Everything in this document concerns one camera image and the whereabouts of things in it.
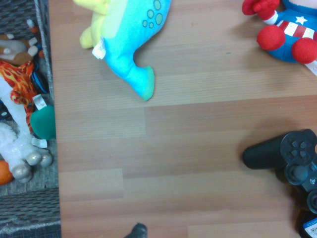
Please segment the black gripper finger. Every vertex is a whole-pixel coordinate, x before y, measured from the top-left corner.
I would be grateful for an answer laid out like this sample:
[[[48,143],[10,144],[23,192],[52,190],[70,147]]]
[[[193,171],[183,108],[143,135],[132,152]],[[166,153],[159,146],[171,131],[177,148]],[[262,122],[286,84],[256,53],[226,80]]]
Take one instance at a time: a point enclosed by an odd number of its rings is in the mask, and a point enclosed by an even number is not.
[[[131,230],[131,232],[124,238],[147,238],[148,229],[142,223],[137,223]]]

